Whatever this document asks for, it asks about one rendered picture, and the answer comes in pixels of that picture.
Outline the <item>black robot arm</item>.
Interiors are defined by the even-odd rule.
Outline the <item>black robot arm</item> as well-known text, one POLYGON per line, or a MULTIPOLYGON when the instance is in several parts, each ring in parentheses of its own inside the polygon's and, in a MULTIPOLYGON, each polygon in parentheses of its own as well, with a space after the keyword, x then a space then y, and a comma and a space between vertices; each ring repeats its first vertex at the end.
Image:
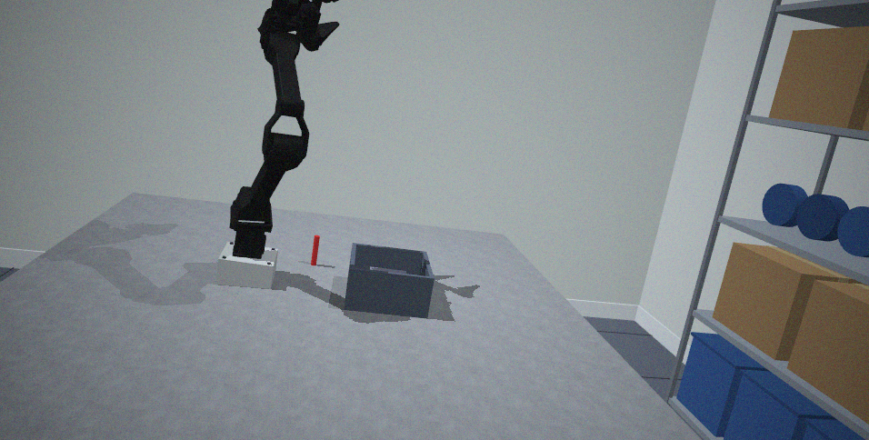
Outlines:
POLYGON ((286 171, 305 159, 309 131, 304 120, 295 59, 300 50, 303 22, 296 15, 304 0, 273 0, 257 28, 265 60, 273 67, 276 91, 275 113, 265 125, 264 163, 251 187, 243 186, 230 207, 230 228, 236 231, 233 256, 261 259, 265 232, 273 227, 270 197, 286 171), (296 31, 297 30, 297 31, 296 31), (288 32, 296 31, 295 34, 288 32), (281 115, 296 117, 302 135, 271 133, 281 115), (238 222, 260 221, 264 223, 238 222))

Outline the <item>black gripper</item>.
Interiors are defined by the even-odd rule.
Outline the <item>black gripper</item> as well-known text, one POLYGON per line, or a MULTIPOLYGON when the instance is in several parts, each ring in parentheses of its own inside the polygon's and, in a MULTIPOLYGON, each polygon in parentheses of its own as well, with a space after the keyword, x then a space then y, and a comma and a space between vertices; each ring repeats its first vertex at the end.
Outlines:
POLYGON ((322 2, 330 3, 338 0, 304 0, 297 15, 297 21, 303 22, 301 44, 308 51, 316 51, 324 40, 340 25, 338 22, 318 24, 322 2))

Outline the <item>red peg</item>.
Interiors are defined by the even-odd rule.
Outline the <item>red peg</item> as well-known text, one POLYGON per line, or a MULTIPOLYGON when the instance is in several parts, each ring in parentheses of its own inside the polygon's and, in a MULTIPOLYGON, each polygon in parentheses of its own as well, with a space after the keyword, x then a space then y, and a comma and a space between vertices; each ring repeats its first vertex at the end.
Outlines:
POLYGON ((315 235, 311 265, 316 265, 318 246, 319 246, 319 238, 320 238, 319 235, 315 235))

